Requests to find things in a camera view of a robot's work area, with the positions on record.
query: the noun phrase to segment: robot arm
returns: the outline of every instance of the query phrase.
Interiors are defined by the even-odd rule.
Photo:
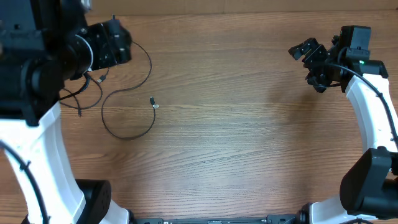
[[[0,1],[0,140],[26,163],[42,194],[6,153],[24,193],[26,223],[128,224],[107,180],[75,180],[63,144],[64,80],[130,61],[131,37],[114,17],[88,26],[88,0]]]
[[[302,211],[311,224],[352,223],[353,220],[398,217],[396,127],[398,117],[389,94],[388,74],[381,61],[370,60],[369,27],[342,27],[330,50],[314,39],[292,47],[294,59],[310,70],[307,82],[317,92],[341,86],[353,105],[363,141],[363,156],[341,181],[340,195]]]

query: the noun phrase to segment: black cable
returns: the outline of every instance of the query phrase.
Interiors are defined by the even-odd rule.
[[[37,203],[39,204],[40,212],[42,213],[42,218],[43,218],[43,224],[48,224],[49,223],[49,216],[47,215],[47,211],[45,209],[44,205],[44,200],[42,193],[40,192],[39,186],[37,185],[37,182],[32,175],[32,173],[29,170],[29,162],[28,164],[25,164],[25,162],[21,159],[18,154],[11,149],[6,143],[4,143],[2,140],[0,140],[0,148],[3,148],[5,151],[7,151],[20,165],[20,170],[24,171],[27,178],[29,179],[30,184],[32,185],[33,191],[35,192]]]
[[[152,121],[152,124],[149,126],[149,128],[148,128],[145,132],[143,132],[142,134],[138,134],[138,135],[136,135],[136,136],[131,136],[131,137],[121,137],[121,136],[117,136],[116,134],[114,134],[114,133],[107,127],[107,125],[106,125],[106,123],[105,123],[105,119],[104,119],[104,105],[105,105],[106,100],[107,100],[111,95],[113,95],[113,94],[115,94],[115,93],[120,93],[120,92],[124,92],[124,91],[132,91],[132,90],[135,90],[136,88],[139,88],[140,86],[142,86],[142,84],[144,84],[144,83],[147,81],[147,79],[149,78],[150,73],[152,72],[152,60],[150,59],[150,56],[149,56],[148,52],[147,52],[143,47],[141,47],[141,45],[135,43],[134,41],[133,41],[132,43],[133,43],[133,44],[136,44],[139,48],[141,48],[141,50],[143,50],[143,51],[145,52],[145,54],[148,56],[148,59],[149,59],[149,66],[150,66],[148,75],[146,76],[146,78],[144,79],[144,81],[142,81],[140,84],[138,84],[138,85],[136,85],[136,86],[134,86],[134,87],[125,88],[125,89],[122,89],[122,90],[115,90],[115,91],[111,92],[108,96],[105,97],[105,100],[104,100],[104,102],[102,103],[102,107],[101,107],[101,118],[102,118],[102,123],[104,124],[105,129],[106,129],[112,136],[114,136],[114,137],[116,137],[116,138],[118,138],[118,139],[122,139],[122,140],[134,140],[134,139],[137,139],[137,138],[142,137],[142,136],[144,136],[145,134],[147,134],[147,133],[150,131],[150,129],[153,127],[154,123],[155,123],[155,117],[156,117],[155,109],[157,108],[156,105],[155,105],[155,100],[154,100],[154,98],[151,97],[151,98],[150,98],[150,103],[152,104],[152,107],[153,107],[153,109],[154,109],[154,119],[153,119],[153,121]]]
[[[396,127],[394,125],[394,120],[392,119],[390,108],[389,108],[389,106],[387,104],[386,99],[383,96],[383,93],[381,93],[376,87],[374,87],[374,85],[372,85],[372,83],[370,83],[362,75],[360,75],[360,74],[358,74],[358,73],[356,73],[356,72],[352,71],[351,69],[346,68],[344,66],[336,65],[336,64],[333,64],[333,63],[323,63],[323,64],[319,64],[319,65],[315,65],[315,66],[311,65],[311,67],[321,67],[321,66],[331,66],[331,67],[343,69],[346,72],[350,72],[351,74],[355,75],[356,77],[361,79],[363,82],[365,82],[365,84],[367,84],[367,86],[370,87],[376,93],[377,97],[380,98],[381,103],[383,104],[384,109],[386,111],[387,119],[388,119],[388,122],[389,122],[390,128],[391,128],[392,137],[393,137],[393,140],[394,140],[394,142],[396,144],[396,147],[398,149],[398,136],[397,136]]]
[[[108,70],[106,71],[105,75],[102,75],[102,76],[99,77],[99,79],[97,79],[97,82],[98,82],[98,83],[103,82],[103,81],[106,79],[106,76],[108,75],[108,73],[109,73],[109,68],[108,68]]]
[[[70,90],[66,89],[66,88],[63,88],[63,90],[67,91],[69,94],[72,94],[72,92],[71,92]],[[81,108],[80,108],[79,101],[77,100],[77,97],[76,97],[76,96],[73,96],[73,97],[74,97],[74,99],[75,99],[75,101],[76,101],[76,104],[77,104],[76,109],[77,109],[77,113],[78,113],[78,115],[79,115],[79,117],[80,117],[80,116],[81,116]],[[66,104],[66,103],[62,103],[61,101],[60,101],[60,104],[62,104],[62,105],[64,105],[64,106],[67,106],[67,107],[72,107],[72,106],[70,106],[70,105],[68,105],[68,104]]]
[[[80,108],[80,110],[87,110],[87,109],[90,109],[90,108],[94,107],[95,105],[97,105],[101,101],[102,96],[103,96],[103,91],[102,91],[101,85],[96,80],[94,80],[94,78],[91,75],[87,74],[87,77],[88,77],[89,80],[93,81],[98,86],[98,88],[99,88],[101,93],[100,93],[100,96],[99,96],[98,100],[95,103],[93,103],[92,105],[89,105],[89,106],[82,107],[82,108]],[[79,107],[80,107],[79,104],[78,104],[77,107],[76,106],[71,106],[71,105],[68,105],[68,104],[62,103],[62,102],[60,102],[60,104],[62,104],[63,106],[67,106],[69,108],[77,109],[77,110],[79,110]]]
[[[67,98],[76,96],[77,94],[79,94],[79,93],[85,91],[85,90],[87,89],[87,87],[88,87],[88,84],[90,84],[90,79],[88,78],[88,74],[87,74],[87,73],[84,73],[84,76],[85,76],[85,78],[86,78],[85,84],[84,84],[78,91],[76,91],[76,92],[74,92],[74,93],[72,93],[72,94],[69,94],[69,95],[67,95],[67,96],[61,97],[60,100],[64,100],[64,99],[67,99]]]
[[[338,52],[338,56],[337,56],[337,64],[340,64],[340,60],[341,57],[343,56],[343,53],[346,52],[348,50],[349,47],[343,47],[342,50],[340,50],[340,52]]]
[[[330,84],[329,87],[338,87],[338,86],[341,86],[341,83]]]

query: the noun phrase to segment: wood grain surface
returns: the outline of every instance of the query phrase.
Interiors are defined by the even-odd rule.
[[[152,121],[154,96],[160,105],[154,127],[140,139],[120,141],[104,129],[100,105],[81,118],[63,106],[62,131],[75,177],[110,180],[113,199],[139,218],[263,217],[338,194],[362,154],[361,138],[341,90],[315,92],[302,63],[288,54],[309,37],[329,47],[341,26],[371,26],[371,58],[386,64],[398,106],[397,11],[120,20],[154,67],[142,87],[106,102],[105,119],[119,135],[139,134]],[[101,84],[105,95],[146,76],[145,54],[134,46],[132,57],[110,70]],[[88,105],[98,95],[90,85],[78,99]],[[27,209],[3,155],[0,169],[0,222],[20,223]]]
[[[153,16],[247,12],[394,10],[396,0],[95,0],[90,15]]]

